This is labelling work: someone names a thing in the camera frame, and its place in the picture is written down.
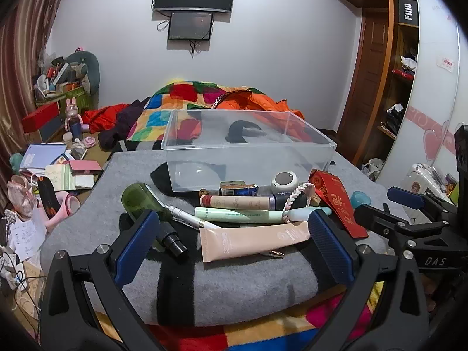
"clear plastic box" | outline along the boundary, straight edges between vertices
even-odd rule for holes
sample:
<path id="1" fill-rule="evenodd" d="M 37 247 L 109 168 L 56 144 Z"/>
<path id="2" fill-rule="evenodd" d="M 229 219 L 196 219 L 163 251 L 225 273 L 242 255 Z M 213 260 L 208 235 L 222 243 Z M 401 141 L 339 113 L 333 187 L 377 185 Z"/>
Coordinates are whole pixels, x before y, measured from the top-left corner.
<path id="1" fill-rule="evenodd" d="M 172 190 L 219 189 L 227 180 L 270 186 L 278 173 L 306 181 L 327 170 L 336 143 L 291 112 L 174 110 L 161 148 Z"/>

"braided strap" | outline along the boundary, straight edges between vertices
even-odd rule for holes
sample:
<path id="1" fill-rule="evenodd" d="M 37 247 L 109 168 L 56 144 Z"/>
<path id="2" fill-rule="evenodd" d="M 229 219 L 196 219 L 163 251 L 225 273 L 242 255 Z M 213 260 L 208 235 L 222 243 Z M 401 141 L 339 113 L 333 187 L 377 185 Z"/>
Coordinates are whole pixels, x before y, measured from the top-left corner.
<path id="1" fill-rule="evenodd" d="M 310 206 L 310 201 L 312 197 L 315 194 L 315 185 L 313 183 L 303 183 L 302 185 L 299 185 L 296 190 L 294 190 L 291 195 L 289 195 L 289 198 L 287 199 L 285 203 L 285 207 L 283 209 L 283 213 L 281 215 L 281 219 L 283 223 L 290 223 L 291 220 L 288 218 L 288 211 L 291 209 L 291 206 L 293 205 L 294 201 L 301 195 L 301 193 L 307 194 L 307 203 L 306 207 Z"/>

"bunny ears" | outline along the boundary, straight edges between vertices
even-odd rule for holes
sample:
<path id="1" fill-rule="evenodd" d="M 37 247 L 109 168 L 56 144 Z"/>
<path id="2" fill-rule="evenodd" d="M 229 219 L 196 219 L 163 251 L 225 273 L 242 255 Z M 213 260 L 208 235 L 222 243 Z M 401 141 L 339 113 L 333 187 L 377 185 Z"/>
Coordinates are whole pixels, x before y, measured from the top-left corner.
<path id="1" fill-rule="evenodd" d="M 66 106 L 69 106 L 70 105 L 70 99 L 67 99 L 66 100 Z M 72 97 L 72 105 L 76 105 L 76 97 Z"/>

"white round device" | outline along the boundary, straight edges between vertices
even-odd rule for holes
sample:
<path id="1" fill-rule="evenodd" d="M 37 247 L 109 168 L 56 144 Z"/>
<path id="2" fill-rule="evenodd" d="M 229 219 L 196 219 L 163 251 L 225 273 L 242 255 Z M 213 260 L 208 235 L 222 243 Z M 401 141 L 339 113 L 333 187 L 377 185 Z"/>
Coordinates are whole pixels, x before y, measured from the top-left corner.
<path id="1" fill-rule="evenodd" d="M 299 186 L 297 175 L 292 171 L 281 172 L 271 180 L 273 193 L 284 193 L 293 191 Z"/>

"brown door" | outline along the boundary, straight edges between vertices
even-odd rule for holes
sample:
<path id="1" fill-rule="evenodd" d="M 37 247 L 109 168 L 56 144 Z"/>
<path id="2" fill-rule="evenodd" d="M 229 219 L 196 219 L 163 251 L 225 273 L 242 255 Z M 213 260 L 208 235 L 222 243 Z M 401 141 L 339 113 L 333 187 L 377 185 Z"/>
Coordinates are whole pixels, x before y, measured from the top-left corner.
<path id="1" fill-rule="evenodd" d="M 338 152 L 350 162 L 371 117 L 387 46 L 388 11 L 363 11 L 361 42 L 345 111 L 338 129 Z"/>

